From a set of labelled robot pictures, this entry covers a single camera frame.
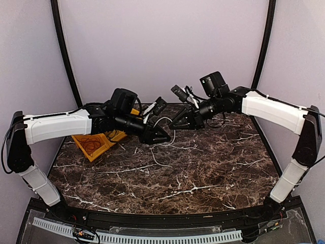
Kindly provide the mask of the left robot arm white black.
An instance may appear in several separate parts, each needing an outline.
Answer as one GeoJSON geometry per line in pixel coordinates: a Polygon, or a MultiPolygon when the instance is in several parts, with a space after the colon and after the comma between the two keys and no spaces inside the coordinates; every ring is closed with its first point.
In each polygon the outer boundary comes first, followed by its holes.
{"type": "Polygon", "coordinates": [[[17,111],[12,117],[1,148],[1,163],[6,174],[17,173],[32,187],[48,209],[61,222],[72,217],[62,193],[55,187],[31,156],[32,144],[71,135],[96,135],[114,130],[135,135],[143,144],[153,145],[171,140],[158,124],[144,122],[133,115],[136,93],[117,88],[104,103],[88,103],[73,111],[24,115],[17,111]]]}

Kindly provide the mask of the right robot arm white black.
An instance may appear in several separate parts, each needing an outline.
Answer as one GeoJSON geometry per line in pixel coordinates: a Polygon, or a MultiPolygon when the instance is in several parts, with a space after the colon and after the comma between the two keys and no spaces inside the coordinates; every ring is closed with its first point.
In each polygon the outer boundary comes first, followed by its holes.
{"type": "Polygon", "coordinates": [[[322,114],[316,106],[307,108],[293,105],[265,95],[257,89],[243,86],[229,89],[220,72],[202,77],[200,83],[207,99],[194,95],[189,87],[172,87],[171,91],[185,106],[173,118],[170,129],[199,130],[213,116],[233,112],[262,118],[299,136],[289,164],[259,210],[260,218],[271,220],[280,212],[288,195],[310,168],[320,161],[317,156],[322,143],[322,114]]]}

